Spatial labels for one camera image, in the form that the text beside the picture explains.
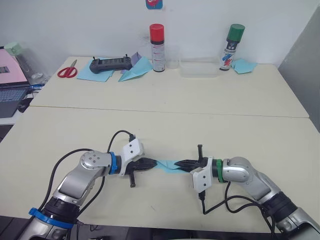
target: remote controller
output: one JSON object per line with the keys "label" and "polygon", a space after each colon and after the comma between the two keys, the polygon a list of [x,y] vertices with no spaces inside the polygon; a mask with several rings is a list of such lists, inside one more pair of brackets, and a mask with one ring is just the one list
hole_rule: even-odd
{"label": "remote controller", "polygon": [[123,58],[104,59],[93,57],[90,70],[94,74],[109,70],[130,70],[132,68],[131,58],[126,54]]}

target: laptop screen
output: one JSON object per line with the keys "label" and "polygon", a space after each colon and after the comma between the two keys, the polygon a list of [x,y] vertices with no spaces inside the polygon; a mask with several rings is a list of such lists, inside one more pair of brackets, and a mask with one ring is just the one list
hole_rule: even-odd
{"label": "laptop screen", "polygon": [[18,87],[28,84],[17,61],[5,49],[0,49],[0,87]]}

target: green cap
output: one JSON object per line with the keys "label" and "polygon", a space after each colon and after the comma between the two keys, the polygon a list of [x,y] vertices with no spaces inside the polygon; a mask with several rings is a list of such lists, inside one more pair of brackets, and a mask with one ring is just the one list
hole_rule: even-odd
{"label": "green cap", "polygon": [[4,46],[4,49],[11,55],[11,56],[18,56],[22,53],[23,48],[17,42],[10,42]]}
{"label": "green cap", "polygon": [[241,24],[232,24],[228,33],[228,40],[240,42],[242,34],[244,34],[245,26]]}

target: floor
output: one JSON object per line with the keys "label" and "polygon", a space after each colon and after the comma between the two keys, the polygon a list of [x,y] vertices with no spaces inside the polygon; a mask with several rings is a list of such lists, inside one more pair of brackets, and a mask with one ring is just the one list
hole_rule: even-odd
{"label": "floor", "polygon": [[[12,126],[0,126],[0,142]],[[13,240],[17,232],[26,223],[26,219],[0,216],[0,240]],[[71,240],[171,240],[171,239],[214,239],[214,240],[269,240],[268,233],[235,233],[217,231],[193,231],[176,229],[159,229],[126,226],[79,226],[79,238],[76,236],[77,227],[73,227]]]}

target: scissors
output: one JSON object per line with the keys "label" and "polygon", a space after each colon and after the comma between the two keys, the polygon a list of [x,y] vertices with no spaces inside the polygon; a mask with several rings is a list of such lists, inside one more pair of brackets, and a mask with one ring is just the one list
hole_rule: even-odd
{"label": "scissors", "polygon": [[73,78],[75,75],[77,75],[78,70],[75,68],[75,65],[77,63],[77,60],[74,60],[71,66],[68,66],[58,72],[59,78]]}

